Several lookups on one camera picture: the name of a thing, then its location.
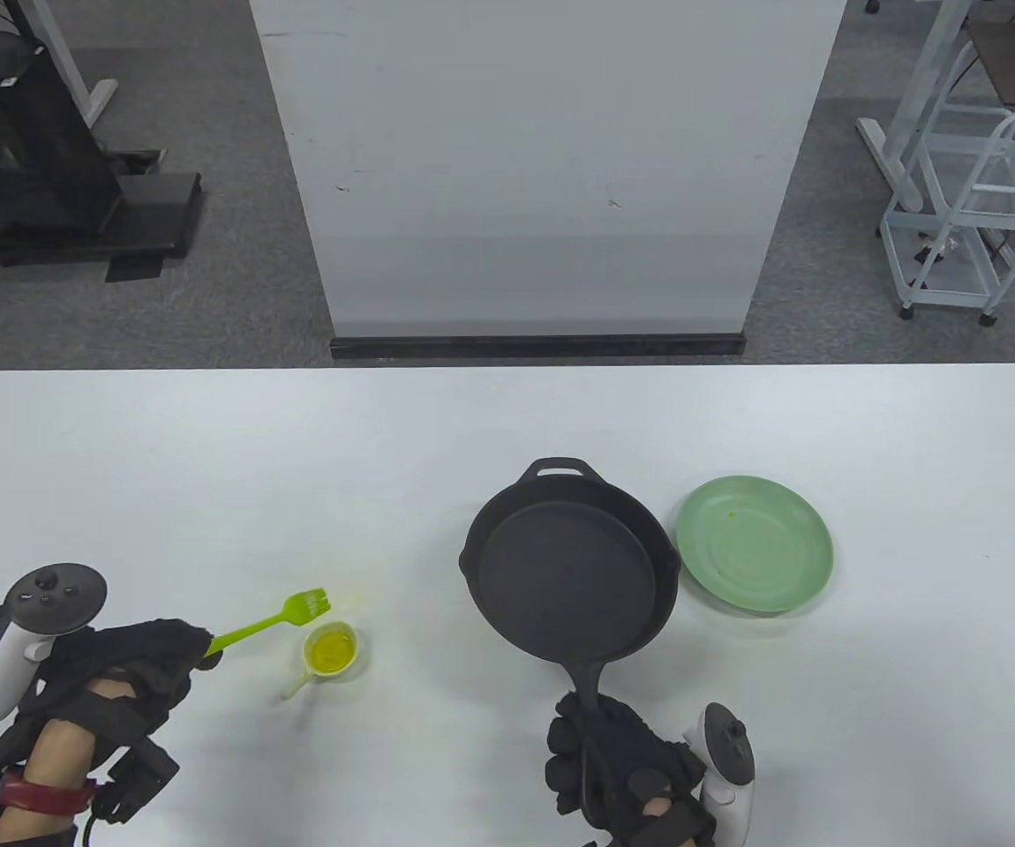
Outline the person's left hand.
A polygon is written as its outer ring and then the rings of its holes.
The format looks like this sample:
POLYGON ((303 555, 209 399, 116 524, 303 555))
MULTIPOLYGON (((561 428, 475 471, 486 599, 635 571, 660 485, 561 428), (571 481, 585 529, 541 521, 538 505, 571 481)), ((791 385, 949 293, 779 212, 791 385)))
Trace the person's left hand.
POLYGON ((69 721, 128 746, 160 729, 192 689, 192 674, 221 661, 212 634, 181 618, 97 630, 84 626, 56 638, 41 663, 38 693, 20 716, 69 721))

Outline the person's right hand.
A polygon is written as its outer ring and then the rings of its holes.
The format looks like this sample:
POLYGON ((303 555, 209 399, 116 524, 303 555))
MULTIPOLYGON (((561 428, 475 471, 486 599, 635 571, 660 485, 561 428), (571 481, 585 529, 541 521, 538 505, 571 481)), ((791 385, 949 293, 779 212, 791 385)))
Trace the person's right hand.
POLYGON ((579 694, 565 694, 556 703, 547 746, 545 779, 557 812, 580 812, 613 834, 632 834, 649 803, 677 801, 706 773, 688 746, 658 737, 635 710, 608 695, 588 708, 579 694))

